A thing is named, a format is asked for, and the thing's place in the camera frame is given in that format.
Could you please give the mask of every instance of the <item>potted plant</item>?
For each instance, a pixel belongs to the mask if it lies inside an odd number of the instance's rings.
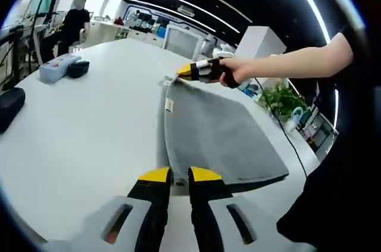
[[[307,109],[304,97],[295,94],[282,82],[265,89],[258,103],[271,114],[275,114],[281,122],[286,122],[295,108],[301,107],[304,111]]]

